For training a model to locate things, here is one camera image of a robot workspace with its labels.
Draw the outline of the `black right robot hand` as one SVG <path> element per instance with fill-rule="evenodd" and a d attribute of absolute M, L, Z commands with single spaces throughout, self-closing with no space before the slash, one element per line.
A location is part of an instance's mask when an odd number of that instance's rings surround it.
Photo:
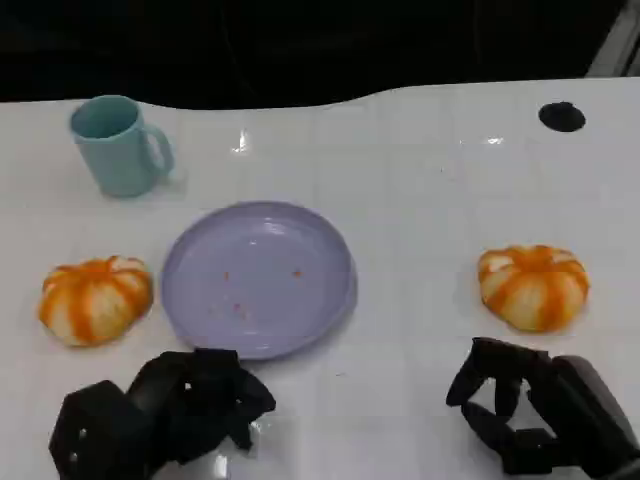
<path fill-rule="evenodd" d="M 578 467 L 592 479 L 636 479 L 639 441 L 593 365 L 476 337 L 446 396 L 507 475 Z"/>

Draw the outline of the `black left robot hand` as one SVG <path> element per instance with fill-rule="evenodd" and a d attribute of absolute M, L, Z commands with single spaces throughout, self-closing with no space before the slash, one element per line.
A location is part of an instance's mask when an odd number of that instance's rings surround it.
<path fill-rule="evenodd" d="M 152 421 L 152 472 L 196 460 L 227 438 L 250 451 L 250 424 L 276 408 L 237 352 L 224 349 L 164 352 L 143 365 L 126 395 Z"/>

